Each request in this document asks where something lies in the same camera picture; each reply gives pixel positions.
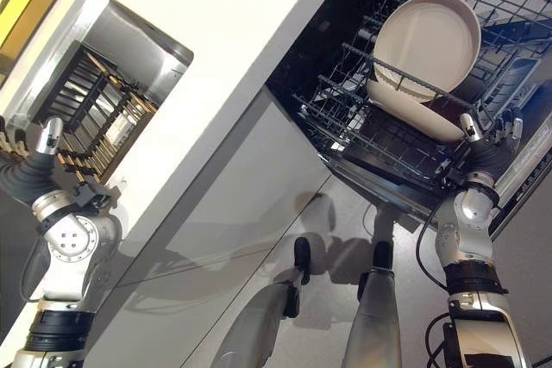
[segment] white plate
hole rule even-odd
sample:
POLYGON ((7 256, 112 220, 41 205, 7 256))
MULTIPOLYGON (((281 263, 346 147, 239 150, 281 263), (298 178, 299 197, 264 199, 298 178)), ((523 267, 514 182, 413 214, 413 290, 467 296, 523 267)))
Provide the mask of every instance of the white plate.
MULTIPOLYGON (((472 70, 480 50, 477 16, 463 0, 409 0, 396 9, 381 28, 373 56, 446 92, 472 70)), ((394 86, 400 76, 382 65, 376 78, 394 86)), ((400 90, 430 100, 435 92, 408 78, 400 90)))
POLYGON ((464 138, 462 130, 452 122, 404 93, 369 79, 366 81, 366 88, 373 103, 429 137, 443 142, 454 142, 464 138))
POLYGON ((414 101, 416 101, 417 103, 427 103, 428 101, 431 101, 431 99, 435 97, 435 94, 430 97, 427 91, 423 94, 420 94, 418 92, 415 92, 414 90, 405 88, 403 84, 399 86, 398 83, 391 81, 391 79, 389 79, 387 76, 385 76, 380 72, 381 67, 382 67, 381 65, 374 65, 373 72, 376 78, 378 79, 378 81, 381 82, 382 84, 385 84, 390 88, 393 88, 394 90, 399 90, 400 92, 404 92, 405 94, 408 94, 408 96, 412 98, 414 101))

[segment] black cable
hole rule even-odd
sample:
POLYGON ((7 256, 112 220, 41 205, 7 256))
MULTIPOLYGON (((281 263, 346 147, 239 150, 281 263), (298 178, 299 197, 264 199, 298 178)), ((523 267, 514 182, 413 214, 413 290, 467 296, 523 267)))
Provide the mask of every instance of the black cable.
POLYGON ((423 227, 422 227, 422 230, 420 231, 420 234, 418 235, 417 237, 417 242, 416 242, 416 261, 417 261, 417 265, 420 266, 420 269, 422 270, 422 272, 425 274, 425 276, 427 276, 434 284, 436 284, 437 286, 439 286, 441 289, 443 290, 447 290, 447 286, 445 286, 444 284, 442 284, 441 282, 439 282, 437 279, 435 279, 429 272, 428 270, 425 268, 425 266, 423 265, 422 263, 422 260, 420 259, 420 246, 422 245, 422 239, 423 239, 423 235, 425 234, 425 231, 427 230, 429 224, 431 223, 431 220, 433 220, 433 217, 435 216, 437 210, 439 210, 439 208, 442 206, 442 204, 445 202, 445 200, 447 200, 448 197, 444 197, 434 208, 433 210, 431 210, 431 213, 430 215, 428 216, 427 220, 425 221, 425 223, 423 224, 423 227))
POLYGON ((370 236, 370 237, 373 237, 373 234, 371 234, 369 232, 369 230, 367 229, 365 220, 366 220, 366 215, 368 214, 368 210, 370 210, 370 208, 372 206, 373 206, 373 204, 368 204, 366 206, 366 209, 364 210, 364 214, 362 215, 362 227, 364 228, 364 231, 367 233, 367 235, 370 236))
POLYGON ((444 314, 440 314, 439 316, 436 316, 435 318, 433 318, 433 320, 430 322, 430 324, 428 325, 427 328, 425 328, 425 350, 427 351, 428 353, 428 356, 430 357, 430 361, 428 362, 433 364, 433 366, 435 366, 435 368, 440 368, 439 365, 437 364, 437 362, 435 362, 435 357, 433 357, 433 352, 431 351, 431 348, 430 348, 430 334, 431 334, 431 329, 433 329, 433 327, 435 326, 436 323, 438 323, 441 319, 444 319, 446 317, 449 316, 449 312, 446 312, 444 314))
POLYGON ((36 254, 39 241, 40 239, 37 237, 36 240, 34 241, 33 248, 31 249, 31 253, 28 254, 27 259, 25 260, 25 265, 23 266, 23 271, 21 273, 21 277, 19 278, 19 295, 21 296, 23 301, 28 303, 38 302, 38 299, 31 299, 31 297, 25 293, 25 289, 23 289, 23 281, 27 277, 28 265, 30 264, 33 256, 36 254))
POLYGON ((546 357, 545 359, 541 359, 540 361, 533 364, 533 368, 543 366, 544 364, 547 364, 548 362, 552 362, 552 355, 550 355, 549 357, 546 357))
POLYGON ((427 368, 431 368, 432 365, 439 368, 439 364, 435 361, 435 358, 437 358, 437 355, 439 355, 439 352, 442 351, 444 347, 445 347, 445 341, 442 341, 441 344, 439 344, 439 346, 437 347, 437 349, 431 354, 430 360, 426 365, 427 368))

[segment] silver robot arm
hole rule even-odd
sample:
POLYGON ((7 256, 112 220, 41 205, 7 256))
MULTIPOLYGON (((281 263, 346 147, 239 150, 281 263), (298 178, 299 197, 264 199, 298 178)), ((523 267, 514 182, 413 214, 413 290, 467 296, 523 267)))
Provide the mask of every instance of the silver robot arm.
POLYGON ((96 284, 104 282, 100 275, 119 242, 116 223, 99 214, 107 193, 81 183, 70 195, 51 179, 62 130, 60 119, 49 120, 28 158, 21 154, 24 145, 11 146, 5 129, 0 131, 0 186, 32 209, 50 253, 43 296, 12 368, 83 366, 86 339, 99 304, 96 284))
POLYGON ((521 137, 522 120, 510 113, 502 146, 483 139, 470 115, 461 117, 472 148, 467 188, 436 212, 436 252, 447 279, 452 320, 445 333, 446 366, 530 368, 492 256, 489 225, 499 200, 494 182, 510 164, 521 137))

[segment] floor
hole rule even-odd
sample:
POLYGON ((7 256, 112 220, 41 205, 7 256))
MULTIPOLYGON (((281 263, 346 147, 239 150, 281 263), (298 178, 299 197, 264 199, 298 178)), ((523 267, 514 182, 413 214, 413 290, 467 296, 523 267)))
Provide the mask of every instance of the floor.
MULTIPOLYGON (((552 212, 546 208, 551 192, 552 175, 495 243, 499 275, 511 290, 512 311, 533 361, 552 352, 549 341, 552 313, 548 310, 552 297, 549 273, 552 232, 544 225, 552 220, 552 212)), ((385 204, 370 204, 337 179, 330 178, 182 366, 210 366, 244 304, 276 275, 291 267, 292 246, 299 235, 306 235, 310 240, 314 275, 303 288, 299 317, 281 322, 273 356, 266 367, 341 366, 358 305, 358 275, 371 262, 374 242, 389 240, 391 233, 403 365, 425 366, 423 333, 435 315, 446 311, 447 296, 417 267, 414 247, 418 232, 419 224, 412 219, 385 204)), ((433 232, 427 234, 421 256, 431 273, 442 275, 433 249, 434 238, 433 232)), ((442 339, 438 327, 431 337, 433 347, 442 339)))

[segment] dishwasher rack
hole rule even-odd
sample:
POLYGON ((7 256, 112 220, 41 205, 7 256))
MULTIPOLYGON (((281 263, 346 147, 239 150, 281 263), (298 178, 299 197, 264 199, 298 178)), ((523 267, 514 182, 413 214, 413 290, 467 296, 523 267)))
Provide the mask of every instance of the dishwasher rack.
POLYGON ((63 120, 58 161, 81 182, 88 176, 105 183, 157 111, 115 64, 77 41, 43 91, 33 121, 63 120))
POLYGON ((453 123, 471 111, 490 131, 504 109, 527 102, 531 88, 524 82, 549 48, 552 9, 549 0, 465 0, 480 20, 480 54, 463 85, 447 93, 371 54, 383 22, 406 1, 385 0, 366 13, 354 38, 342 44, 337 64, 318 76, 316 89, 294 97, 301 103, 304 130, 323 159, 345 158, 436 196, 461 183, 468 145, 437 142, 375 107, 365 89, 367 79, 375 79, 373 64, 395 72, 398 85, 409 79, 431 89, 435 95, 424 105, 453 123), (520 63, 532 69, 518 77, 520 63))

